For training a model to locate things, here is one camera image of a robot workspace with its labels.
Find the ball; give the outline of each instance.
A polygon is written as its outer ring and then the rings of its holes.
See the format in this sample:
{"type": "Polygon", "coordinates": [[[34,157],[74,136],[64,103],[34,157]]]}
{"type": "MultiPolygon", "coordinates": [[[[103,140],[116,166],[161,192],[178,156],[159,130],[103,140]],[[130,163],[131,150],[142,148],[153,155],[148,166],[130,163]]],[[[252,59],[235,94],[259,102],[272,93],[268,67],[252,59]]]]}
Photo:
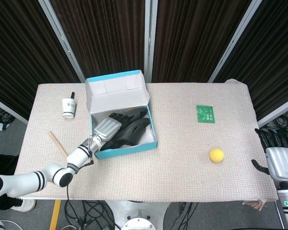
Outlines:
{"type": "Polygon", "coordinates": [[[221,162],[224,159],[224,152],[221,149],[213,149],[209,153],[210,160],[221,162]]]}

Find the box lid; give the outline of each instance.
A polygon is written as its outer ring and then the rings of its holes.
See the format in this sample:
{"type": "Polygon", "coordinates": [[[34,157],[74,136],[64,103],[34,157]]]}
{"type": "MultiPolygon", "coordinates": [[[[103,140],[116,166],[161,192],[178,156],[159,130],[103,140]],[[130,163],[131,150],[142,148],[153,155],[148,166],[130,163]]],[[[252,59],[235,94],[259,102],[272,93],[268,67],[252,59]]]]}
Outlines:
{"type": "Polygon", "coordinates": [[[91,114],[148,104],[143,73],[133,70],[85,80],[86,106],[91,114]]]}

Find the table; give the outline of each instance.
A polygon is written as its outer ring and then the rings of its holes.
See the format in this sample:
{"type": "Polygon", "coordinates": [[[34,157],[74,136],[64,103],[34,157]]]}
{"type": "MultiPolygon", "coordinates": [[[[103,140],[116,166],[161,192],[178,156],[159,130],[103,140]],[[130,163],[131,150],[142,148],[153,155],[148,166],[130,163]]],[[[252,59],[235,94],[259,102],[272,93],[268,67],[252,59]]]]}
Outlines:
{"type": "MultiPolygon", "coordinates": [[[[147,84],[158,138],[155,150],[98,160],[81,169],[70,184],[71,199],[150,202],[213,202],[277,199],[270,176],[257,171],[251,159],[266,166],[254,129],[258,127],[246,85],[227,83],[147,84]],[[196,105],[213,106],[215,124],[198,123],[196,105]],[[221,163],[209,151],[221,148],[221,163]]],[[[48,136],[52,131],[68,153],[91,134],[85,84],[39,85],[24,136],[16,174],[51,163],[66,166],[48,136]],[[73,119],[61,115],[62,98],[75,92],[73,119]]],[[[66,199],[66,189],[48,183],[25,198],[66,199]]]]}

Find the black curtain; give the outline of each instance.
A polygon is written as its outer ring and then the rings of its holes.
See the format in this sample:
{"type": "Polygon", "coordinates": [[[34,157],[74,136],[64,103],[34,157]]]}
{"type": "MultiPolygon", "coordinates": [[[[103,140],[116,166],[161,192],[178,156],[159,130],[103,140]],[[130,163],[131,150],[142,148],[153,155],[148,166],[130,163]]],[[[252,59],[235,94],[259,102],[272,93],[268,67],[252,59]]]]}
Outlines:
{"type": "Polygon", "coordinates": [[[248,85],[260,120],[288,101],[288,0],[264,0],[215,82],[248,85]]]}
{"type": "Polygon", "coordinates": [[[0,101],[28,119],[38,84],[79,82],[37,0],[0,0],[0,101]]]}
{"type": "Polygon", "coordinates": [[[86,78],[144,68],[145,0],[51,0],[86,78]]]}
{"type": "Polygon", "coordinates": [[[207,82],[250,0],[159,0],[152,82],[207,82]]]}

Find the white shoe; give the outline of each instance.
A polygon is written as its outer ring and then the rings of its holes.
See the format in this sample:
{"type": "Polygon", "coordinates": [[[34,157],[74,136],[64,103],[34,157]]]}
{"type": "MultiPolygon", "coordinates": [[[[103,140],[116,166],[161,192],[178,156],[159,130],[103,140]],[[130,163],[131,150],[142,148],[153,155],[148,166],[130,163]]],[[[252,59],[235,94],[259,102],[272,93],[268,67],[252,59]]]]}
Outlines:
{"type": "Polygon", "coordinates": [[[16,205],[11,207],[12,210],[19,212],[31,211],[36,205],[36,200],[22,200],[17,198],[16,205]]]}

